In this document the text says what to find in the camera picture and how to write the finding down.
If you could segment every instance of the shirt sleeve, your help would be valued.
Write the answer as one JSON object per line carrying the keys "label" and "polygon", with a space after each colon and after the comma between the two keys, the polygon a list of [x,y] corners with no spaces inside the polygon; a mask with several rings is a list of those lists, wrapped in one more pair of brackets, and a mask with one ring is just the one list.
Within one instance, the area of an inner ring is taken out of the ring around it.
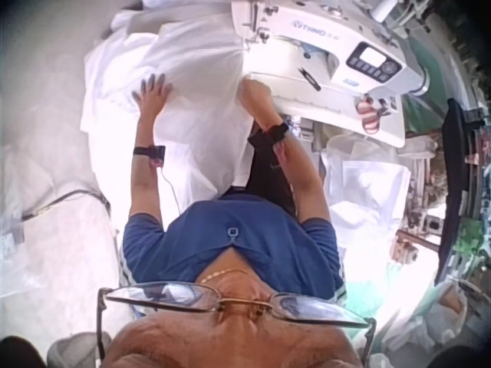
{"label": "shirt sleeve", "polygon": [[138,282],[155,281],[157,271],[152,272],[153,254],[161,245],[165,231],[152,215],[137,213],[124,228],[120,250],[120,283],[122,286]]}
{"label": "shirt sleeve", "polygon": [[346,303],[346,287],[344,285],[344,269],[338,253],[336,231],[332,224],[323,218],[310,218],[301,224],[308,236],[314,240],[322,254],[328,260],[334,278],[334,302],[344,305]]}

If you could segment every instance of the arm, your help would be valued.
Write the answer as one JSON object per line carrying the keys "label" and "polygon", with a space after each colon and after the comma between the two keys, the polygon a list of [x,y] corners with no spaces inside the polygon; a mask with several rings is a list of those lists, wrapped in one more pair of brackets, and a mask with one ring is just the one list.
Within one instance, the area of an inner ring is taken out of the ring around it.
{"label": "arm", "polygon": [[[153,145],[153,126],[155,119],[163,109],[171,86],[164,86],[164,75],[155,81],[152,74],[148,80],[142,80],[140,94],[133,92],[133,98],[140,108],[140,119],[137,124],[135,147]],[[152,215],[162,224],[160,198],[157,179],[157,168],[146,156],[133,156],[131,162],[131,207],[130,217],[137,213]]]}
{"label": "arm", "polygon": [[[263,131],[282,123],[275,111],[271,91],[257,80],[244,79],[239,90],[244,108]],[[309,218],[330,220],[322,181],[302,145],[290,133],[273,147],[286,179],[293,188],[299,222]]]}

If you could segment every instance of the eyeglasses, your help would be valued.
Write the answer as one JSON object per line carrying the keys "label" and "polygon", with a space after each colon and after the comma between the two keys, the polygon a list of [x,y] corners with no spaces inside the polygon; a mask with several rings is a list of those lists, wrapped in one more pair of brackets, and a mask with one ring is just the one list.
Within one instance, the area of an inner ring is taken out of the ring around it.
{"label": "eyeglasses", "polygon": [[361,354],[365,365],[371,351],[377,321],[357,314],[316,297],[277,293],[268,302],[224,298],[220,293],[203,284],[186,282],[149,282],[118,289],[102,288],[97,294],[97,347],[101,361],[105,357],[102,344],[102,312],[107,309],[105,301],[116,301],[136,307],[154,310],[187,313],[221,312],[228,304],[248,304],[258,307],[258,316],[265,312],[279,320],[296,324],[321,324],[326,326],[364,329],[367,344]]}

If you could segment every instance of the wrist-worn device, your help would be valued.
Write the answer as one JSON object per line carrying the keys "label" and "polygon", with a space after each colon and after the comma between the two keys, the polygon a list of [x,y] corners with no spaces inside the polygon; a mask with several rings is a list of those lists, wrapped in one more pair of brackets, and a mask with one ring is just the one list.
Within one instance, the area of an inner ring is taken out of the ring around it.
{"label": "wrist-worn device", "polygon": [[163,167],[165,155],[165,146],[135,147],[133,150],[133,156],[147,156],[156,167]]}
{"label": "wrist-worn device", "polygon": [[288,132],[288,125],[286,123],[281,123],[279,125],[274,125],[266,131],[269,139],[272,141],[274,146],[276,143],[281,142],[285,138],[286,132]]}

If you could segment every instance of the sewing machine control panel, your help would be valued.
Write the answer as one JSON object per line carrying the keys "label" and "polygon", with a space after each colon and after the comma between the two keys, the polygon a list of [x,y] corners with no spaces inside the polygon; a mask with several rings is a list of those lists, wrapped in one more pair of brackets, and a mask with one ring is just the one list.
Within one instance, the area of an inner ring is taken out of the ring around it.
{"label": "sewing machine control panel", "polygon": [[381,83],[389,81],[402,69],[397,61],[365,42],[354,49],[346,65]]}

